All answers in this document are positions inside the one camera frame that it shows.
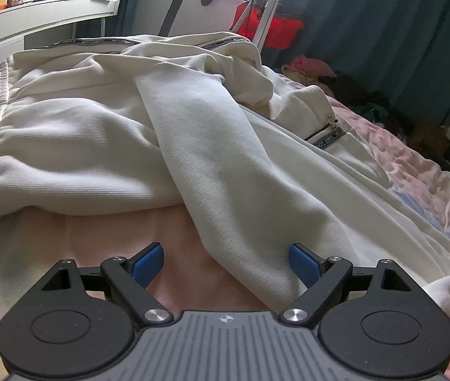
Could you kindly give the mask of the white zip-up jacket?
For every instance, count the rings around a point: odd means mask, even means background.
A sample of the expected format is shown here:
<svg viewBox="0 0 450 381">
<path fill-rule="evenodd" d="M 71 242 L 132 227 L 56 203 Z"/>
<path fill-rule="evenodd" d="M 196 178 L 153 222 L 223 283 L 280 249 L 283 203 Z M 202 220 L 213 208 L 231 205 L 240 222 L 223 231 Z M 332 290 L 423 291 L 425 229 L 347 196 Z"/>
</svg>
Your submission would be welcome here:
<svg viewBox="0 0 450 381">
<path fill-rule="evenodd" d="M 317 86 L 229 33 L 80 40 L 0 64 L 0 217 L 183 204 L 204 248 L 267 306 L 301 294 L 289 244 L 390 258 L 450 317 L 450 238 L 390 191 Z"/>
</svg>

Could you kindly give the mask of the dark clothes pile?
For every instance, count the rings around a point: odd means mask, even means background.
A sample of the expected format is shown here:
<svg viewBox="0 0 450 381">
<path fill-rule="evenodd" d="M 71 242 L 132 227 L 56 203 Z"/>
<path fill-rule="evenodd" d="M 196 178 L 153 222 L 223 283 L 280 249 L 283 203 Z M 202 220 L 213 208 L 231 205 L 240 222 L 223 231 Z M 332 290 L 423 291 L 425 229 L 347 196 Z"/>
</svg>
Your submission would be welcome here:
<svg viewBox="0 0 450 381">
<path fill-rule="evenodd" d="M 368 91 L 348 76 L 319 77 L 318 81 L 354 113 L 384 128 L 443 170 L 450 171 L 450 139 L 444 126 L 426 118 L 410 118 L 393 107 L 384 93 Z"/>
</svg>

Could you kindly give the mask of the white folding stand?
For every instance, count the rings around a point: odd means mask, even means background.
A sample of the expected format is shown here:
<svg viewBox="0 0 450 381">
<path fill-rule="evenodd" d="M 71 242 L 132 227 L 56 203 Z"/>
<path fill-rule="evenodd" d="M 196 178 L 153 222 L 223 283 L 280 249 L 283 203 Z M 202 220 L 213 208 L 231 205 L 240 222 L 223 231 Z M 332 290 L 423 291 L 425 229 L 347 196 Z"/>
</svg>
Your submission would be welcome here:
<svg viewBox="0 0 450 381">
<path fill-rule="evenodd" d="M 232 23 L 231 31 L 233 33 L 238 34 L 239 28 L 243 25 L 243 23 L 249 22 L 252 10 L 256 2 L 257 0 L 248 0 L 247 5 L 242 14 L 239 16 L 238 20 L 235 20 Z M 279 0 L 267 0 L 267 3 L 264 6 L 264 10 L 260 14 L 259 25 L 254 34 L 254 37 L 252 38 L 252 43 L 257 47 L 259 51 L 261 51 L 264 47 L 265 40 L 268 35 L 271 22 L 276 13 L 278 4 Z"/>
</svg>

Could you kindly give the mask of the pink patterned bed sheet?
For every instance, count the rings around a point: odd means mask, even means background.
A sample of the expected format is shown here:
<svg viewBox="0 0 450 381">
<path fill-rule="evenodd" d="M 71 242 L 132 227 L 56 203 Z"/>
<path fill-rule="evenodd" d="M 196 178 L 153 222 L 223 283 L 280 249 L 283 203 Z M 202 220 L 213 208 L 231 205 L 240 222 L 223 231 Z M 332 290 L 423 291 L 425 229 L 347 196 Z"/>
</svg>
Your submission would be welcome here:
<svg viewBox="0 0 450 381">
<path fill-rule="evenodd" d="M 328 99 L 387 173 L 390 191 L 450 238 L 450 171 Z M 71 215 L 26 207 L 0 217 L 0 319 L 61 258 L 94 266 L 130 256 L 152 241 L 165 267 L 150 292 L 170 310 L 253 310 L 267 306 L 204 248 L 183 204 L 116 214 Z M 5 376 L 0 359 L 0 379 Z"/>
</svg>

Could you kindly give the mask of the pink cloth pile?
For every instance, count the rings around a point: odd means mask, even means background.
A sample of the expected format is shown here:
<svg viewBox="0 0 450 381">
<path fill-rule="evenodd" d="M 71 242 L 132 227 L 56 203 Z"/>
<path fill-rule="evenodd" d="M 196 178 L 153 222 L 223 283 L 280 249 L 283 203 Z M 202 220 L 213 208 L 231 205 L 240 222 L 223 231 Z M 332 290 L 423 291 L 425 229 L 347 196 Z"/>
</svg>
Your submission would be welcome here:
<svg viewBox="0 0 450 381">
<path fill-rule="evenodd" d="M 282 74 L 295 81 L 306 83 L 318 80 L 320 77 L 337 77 L 337 73 L 324 61 L 318 58 L 308 58 L 299 55 L 289 64 L 282 66 Z"/>
</svg>

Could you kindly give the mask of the dark teal curtain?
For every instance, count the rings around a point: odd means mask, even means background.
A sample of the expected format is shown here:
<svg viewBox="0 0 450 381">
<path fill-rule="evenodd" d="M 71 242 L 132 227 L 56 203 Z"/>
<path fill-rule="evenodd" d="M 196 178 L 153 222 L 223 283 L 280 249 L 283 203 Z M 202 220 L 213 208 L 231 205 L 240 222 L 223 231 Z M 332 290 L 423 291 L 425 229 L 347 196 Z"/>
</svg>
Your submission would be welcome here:
<svg viewBox="0 0 450 381">
<path fill-rule="evenodd" d="M 278 68 L 305 55 L 327 62 L 404 114 L 450 125 L 450 0 L 281 0 L 303 24 Z"/>
</svg>

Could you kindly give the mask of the white desk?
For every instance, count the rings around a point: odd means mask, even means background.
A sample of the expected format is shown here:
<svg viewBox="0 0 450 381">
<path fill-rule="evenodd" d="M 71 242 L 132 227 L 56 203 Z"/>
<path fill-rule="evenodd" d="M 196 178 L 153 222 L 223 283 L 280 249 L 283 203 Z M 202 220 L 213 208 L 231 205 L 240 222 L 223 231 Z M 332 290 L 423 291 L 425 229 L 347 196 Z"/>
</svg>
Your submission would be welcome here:
<svg viewBox="0 0 450 381">
<path fill-rule="evenodd" d="M 23 49 L 24 37 L 46 29 L 99 19 L 118 13 L 121 0 L 44 0 L 0 10 L 0 60 Z"/>
</svg>

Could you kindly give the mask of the red bag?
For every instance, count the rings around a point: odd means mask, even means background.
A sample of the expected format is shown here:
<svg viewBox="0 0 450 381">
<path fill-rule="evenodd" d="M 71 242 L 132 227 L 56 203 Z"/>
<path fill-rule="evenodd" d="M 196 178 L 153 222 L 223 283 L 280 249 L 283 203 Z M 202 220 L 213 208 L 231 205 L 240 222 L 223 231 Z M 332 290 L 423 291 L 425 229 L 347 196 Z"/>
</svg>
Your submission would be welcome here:
<svg viewBox="0 0 450 381">
<path fill-rule="evenodd" d="M 252 40 L 259 27 L 263 11 L 264 8 L 256 3 L 251 13 L 241 23 L 236 34 Z M 275 48 L 277 50 L 288 49 L 295 40 L 297 33 L 303 28 L 303 21 L 294 15 L 276 13 L 271 21 L 264 47 Z"/>
</svg>

